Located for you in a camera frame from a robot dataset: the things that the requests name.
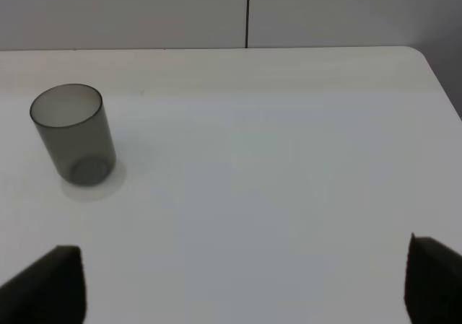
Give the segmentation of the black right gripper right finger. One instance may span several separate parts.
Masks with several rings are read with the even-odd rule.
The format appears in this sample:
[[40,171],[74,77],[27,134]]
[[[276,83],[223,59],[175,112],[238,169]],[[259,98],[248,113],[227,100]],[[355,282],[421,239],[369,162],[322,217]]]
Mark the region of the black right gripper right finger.
[[461,254],[431,237],[411,236],[404,303],[412,324],[461,322]]

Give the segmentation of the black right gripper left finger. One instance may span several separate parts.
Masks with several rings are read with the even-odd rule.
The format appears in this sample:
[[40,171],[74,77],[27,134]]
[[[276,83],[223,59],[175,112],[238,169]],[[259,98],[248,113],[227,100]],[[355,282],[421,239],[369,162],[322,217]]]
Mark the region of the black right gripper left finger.
[[87,291],[82,252],[57,246],[1,285],[2,323],[83,323]]

